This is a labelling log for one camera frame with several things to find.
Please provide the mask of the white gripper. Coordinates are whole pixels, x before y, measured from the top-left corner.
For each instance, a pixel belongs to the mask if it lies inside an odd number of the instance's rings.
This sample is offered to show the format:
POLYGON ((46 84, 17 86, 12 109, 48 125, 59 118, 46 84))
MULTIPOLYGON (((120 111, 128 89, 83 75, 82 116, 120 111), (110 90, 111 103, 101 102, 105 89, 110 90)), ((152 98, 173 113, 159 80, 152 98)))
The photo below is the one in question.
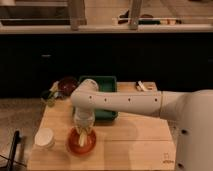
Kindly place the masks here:
POLYGON ((93 131, 93 125, 95 122, 95 114, 93 110, 76 108, 74 112, 75 130, 80 135, 82 128, 86 128, 87 134, 91 134, 93 131))

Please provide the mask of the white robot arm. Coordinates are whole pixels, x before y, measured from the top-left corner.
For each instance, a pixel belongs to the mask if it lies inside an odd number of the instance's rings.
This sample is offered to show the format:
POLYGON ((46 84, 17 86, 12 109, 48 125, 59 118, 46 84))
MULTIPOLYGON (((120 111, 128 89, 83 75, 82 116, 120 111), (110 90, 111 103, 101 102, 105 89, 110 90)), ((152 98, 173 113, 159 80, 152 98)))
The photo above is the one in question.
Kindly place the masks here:
POLYGON ((102 92, 85 79, 71 94, 77 115, 105 109, 179 123, 175 171, 213 171, 213 90, 102 92))

